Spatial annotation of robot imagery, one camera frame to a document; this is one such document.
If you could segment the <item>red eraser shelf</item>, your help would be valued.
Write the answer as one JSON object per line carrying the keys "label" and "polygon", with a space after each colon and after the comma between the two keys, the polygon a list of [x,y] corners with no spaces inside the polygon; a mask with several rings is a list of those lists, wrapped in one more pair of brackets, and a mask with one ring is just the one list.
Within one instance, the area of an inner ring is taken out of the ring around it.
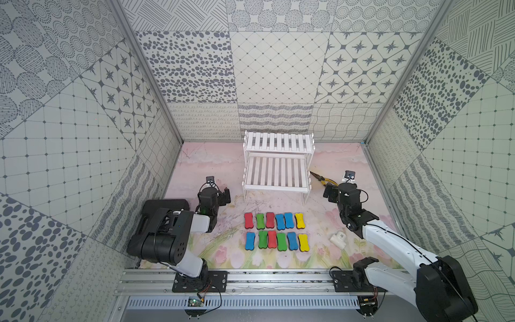
{"label": "red eraser shelf", "polygon": [[275,227],[275,214],[272,212],[266,213],[266,228],[274,229]]}
{"label": "red eraser shelf", "polygon": [[253,213],[245,213],[244,214],[244,226],[245,229],[253,229]]}
{"label": "red eraser shelf", "polygon": [[278,247],[277,232],[268,231],[268,248],[276,249]]}

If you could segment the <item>green eraser shelf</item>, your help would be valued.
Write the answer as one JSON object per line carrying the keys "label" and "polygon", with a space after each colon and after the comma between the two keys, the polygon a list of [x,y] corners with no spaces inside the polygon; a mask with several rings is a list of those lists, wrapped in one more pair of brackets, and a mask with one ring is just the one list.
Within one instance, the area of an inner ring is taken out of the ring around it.
{"label": "green eraser shelf", "polygon": [[288,244],[287,244],[286,234],[285,233],[277,233],[276,239],[277,239],[277,250],[280,252],[287,251]]}
{"label": "green eraser shelf", "polygon": [[258,232],[258,248],[266,249],[268,247],[268,231]]}
{"label": "green eraser shelf", "polygon": [[256,229],[263,230],[266,228],[265,215],[263,213],[258,213],[256,215]]}

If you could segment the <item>yellow eraser shelf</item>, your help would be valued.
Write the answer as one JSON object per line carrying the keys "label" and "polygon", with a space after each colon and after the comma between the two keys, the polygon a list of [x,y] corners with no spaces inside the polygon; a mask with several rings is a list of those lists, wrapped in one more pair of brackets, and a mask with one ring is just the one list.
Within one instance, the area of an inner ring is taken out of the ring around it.
{"label": "yellow eraser shelf", "polygon": [[295,223],[297,229],[305,229],[306,224],[304,222],[304,214],[303,213],[296,213],[295,214]]}
{"label": "yellow eraser shelf", "polygon": [[299,234],[297,237],[298,237],[298,241],[299,241],[299,250],[301,252],[309,252],[310,246],[308,243],[307,234]]}

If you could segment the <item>blue eraser shelf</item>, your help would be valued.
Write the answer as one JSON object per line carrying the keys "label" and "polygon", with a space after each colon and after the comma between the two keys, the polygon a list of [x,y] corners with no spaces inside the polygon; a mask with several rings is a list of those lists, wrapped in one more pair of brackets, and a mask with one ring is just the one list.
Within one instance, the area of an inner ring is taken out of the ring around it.
{"label": "blue eraser shelf", "polygon": [[284,215],[283,214],[276,214],[275,215],[275,220],[276,220],[276,228],[277,230],[285,230],[286,229],[286,224],[285,224],[285,218],[284,218]]}
{"label": "blue eraser shelf", "polygon": [[297,239],[297,234],[295,232],[288,232],[286,236],[288,240],[288,249],[292,251],[298,250],[299,243]]}
{"label": "blue eraser shelf", "polygon": [[256,234],[247,232],[245,235],[245,250],[254,251],[255,249]]}
{"label": "blue eraser shelf", "polygon": [[293,229],[295,227],[294,218],[292,213],[284,213],[284,222],[286,229]]}

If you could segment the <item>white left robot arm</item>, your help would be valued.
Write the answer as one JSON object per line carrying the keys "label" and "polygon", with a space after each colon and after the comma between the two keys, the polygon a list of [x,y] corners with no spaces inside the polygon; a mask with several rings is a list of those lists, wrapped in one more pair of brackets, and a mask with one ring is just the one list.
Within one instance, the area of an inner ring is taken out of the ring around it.
{"label": "white left robot arm", "polygon": [[191,211],[185,199],[148,200],[142,217],[131,237],[127,253],[152,263],[163,264],[187,279],[205,284],[207,263],[187,250],[191,233],[211,233],[219,208],[230,204],[228,188],[215,186],[201,189],[197,194],[198,207]]}

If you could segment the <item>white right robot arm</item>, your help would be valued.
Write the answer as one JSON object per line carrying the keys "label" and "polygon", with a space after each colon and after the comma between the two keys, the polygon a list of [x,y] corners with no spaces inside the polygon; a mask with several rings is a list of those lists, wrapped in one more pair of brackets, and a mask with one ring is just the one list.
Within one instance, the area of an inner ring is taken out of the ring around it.
{"label": "white right robot arm", "polygon": [[362,206],[362,190],[351,181],[327,184],[323,197],[337,205],[350,232],[377,246],[401,265],[391,269],[377,258],[354,263],[351,281],[361,290],[389,291],[415,306],[426,321],[464,321],[478,312],[476,298],[461,264],[451,256],[437,256],[392,231]]}

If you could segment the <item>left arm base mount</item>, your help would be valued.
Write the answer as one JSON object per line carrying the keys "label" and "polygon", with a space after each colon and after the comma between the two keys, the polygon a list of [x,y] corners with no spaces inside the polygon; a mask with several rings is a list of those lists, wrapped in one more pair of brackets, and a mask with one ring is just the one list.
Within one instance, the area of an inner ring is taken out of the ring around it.
{"label": "left arm base mount", "polygon": [[176,274],[172,292],[222,292],[227,288],[229,272],[224,270],[209,270],[202,272],[197,278]]}

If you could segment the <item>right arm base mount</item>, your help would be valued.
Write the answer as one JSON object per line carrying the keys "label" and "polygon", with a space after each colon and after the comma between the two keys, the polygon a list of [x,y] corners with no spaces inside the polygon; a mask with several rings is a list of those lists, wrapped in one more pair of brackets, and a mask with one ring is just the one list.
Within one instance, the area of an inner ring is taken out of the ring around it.
{"label": "right arm base mount", "polygon": [[358,278],[353,270],[343,270],[339,267],[329,269],[335,292],[386,292],[385,289],[371,285],[366,277]]}

